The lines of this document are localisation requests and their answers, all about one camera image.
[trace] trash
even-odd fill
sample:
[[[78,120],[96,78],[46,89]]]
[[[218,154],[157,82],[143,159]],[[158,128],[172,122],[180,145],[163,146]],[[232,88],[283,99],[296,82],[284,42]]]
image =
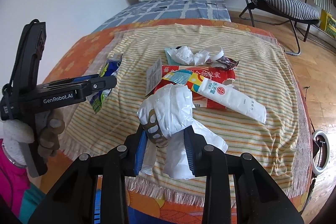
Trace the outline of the trash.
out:
[[[187,46],[166,48],[165,52],[169,65],[182,64],[199,66],[205,63],[214,62],[224,55],[223,49],[219,46],[207,47],[196,54],[193,54]]]
[[[167,146],[164,173],[172,178],[193,178],[184,147],[183,129],[192,125],[194,132],[205,137],[223,152],[225,141],[193,119],[192,93],[185,85],[168,84],[145,99],[137,112],[148,140],[141,172],[151,175],[157,147]]]
[[[225,70],[233,70],[239,64],[239,61],[235,61],[231,58],[222,56],[221,58],[217,59],[215,62],[211,63],[211,67],[220,67]]]
[[[204,136],[208,144],[217,147],[224,153],[227,151],[228,145],[225,141],[206,128],[203,124],[194,120],[192,127],[195,133]],[[167,146],[166,162],[163,173],[169,175],[173,179],[192,179],[195,177],[189,168],[184,147],[183,130],[174,134]]]
[[[146,71],[146,94],[148,95],[157,85],[160,83],[162,79],[162,70],[160,68],[162,67],[162,61],[161,56],[158,58],[158,60],[155,61],[155,63],[148,68]]]
[[[170,72],[164,80],[186,85],[191,91],[224,105],[236,112],[266,123],[266,108],[231,85],[222,85],[189,70]]]
[[[99,77],[104,76],[116,76],[122,61],[122,54],[114,54],[107,61],[105,66],[101,69]],[[93,93],[91,96],[88,96],[87,99],[90,102],[95,113],[100,111],[105,99],[109,96],[111,90],[103,90],[96,93]]]
[[[193,121],[193,97],[184,85],[168,84],[145,99],[137,112],[148,139],[167,146],[171,136]]]
[[[215,82],[222,83],[225,85],[232,84],[232,80],[236,79],[235,72],[233,70],[225,70],[222,68],[209,68],[209,67],[189,67],[189,66],[162,66],[162,75],[166,75],[171,71],[176,71],[180,69],[190,70],[197,74],[200,74],[206,78],[214,80]],[[159,88],[169,84],[171,82],[167,80],[161,80],[161,82],[155,87],[154,93]],[[207,108],[219,108],[225,109],[226,107],[218,104],[204,96],[197,94],[196,92],[192,92],[193,94],[193,104],[195,107],[207,107]]]

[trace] yellow box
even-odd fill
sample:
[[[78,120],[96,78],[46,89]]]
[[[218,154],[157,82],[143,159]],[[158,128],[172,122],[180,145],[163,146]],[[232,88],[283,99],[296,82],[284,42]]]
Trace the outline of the yellow box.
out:
[[[320,28],[332,37],[336,38],[336,20],[333,19],[332,15],[322,9],[320,20]]]

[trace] white plastic tube package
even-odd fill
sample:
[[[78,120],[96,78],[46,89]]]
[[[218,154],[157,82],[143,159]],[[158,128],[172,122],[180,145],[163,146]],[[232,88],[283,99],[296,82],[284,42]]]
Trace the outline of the white plastic tube package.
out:
[[[230,85],[204,78],[197,93],[259,122],[266,123],[266,108]]]
[[[223,85],[188,70],[172,71],[162,77],[173,83],[185,84],[194,91],[223,106],[266,123],[266,108],[231,85]]]

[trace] screw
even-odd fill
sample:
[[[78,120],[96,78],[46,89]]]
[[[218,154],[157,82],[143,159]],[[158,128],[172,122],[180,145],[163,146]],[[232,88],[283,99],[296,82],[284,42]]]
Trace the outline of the screw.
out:
[[[207,144],[207,145],[204,147],[204,150],[205,150],[205,151],[208,151],[208,152],[211,152],[211,151],[214,150],[214,148],[213,148],[212,145]]]
[[[243,159],[245,159],[245,160],[251,160],[252,159],[252,155],[250,153],[244,153],[243,154]]]
[[[87,160],[88,158],[89,158],[89,155],[86,154],[86,153],[84,153],[84,154],[80,154],[80,155],[79,155],[79,159],[80,159],[80,160]]]
[[[119,152],[124,152],[124,151],[126,151],[126,149],[127,149],[126,145],[119,145],[119,146],[117,147],[117,150],[118,150]]]

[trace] gloved hand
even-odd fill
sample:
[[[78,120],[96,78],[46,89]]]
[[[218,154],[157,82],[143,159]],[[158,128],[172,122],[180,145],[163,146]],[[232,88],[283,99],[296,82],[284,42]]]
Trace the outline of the gloved hand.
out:
[[[55,156],[59,149],[58,135],[64,131],[63,113],[60,109],[38,113],[35,116],[38,134],[38,153],[47,161],[49,156]],[[3,122],[3,141],[5,154],[9,160],[25,166],[26,161],[19,143],[32,143],[34,133],[32,128],[19,120]]]

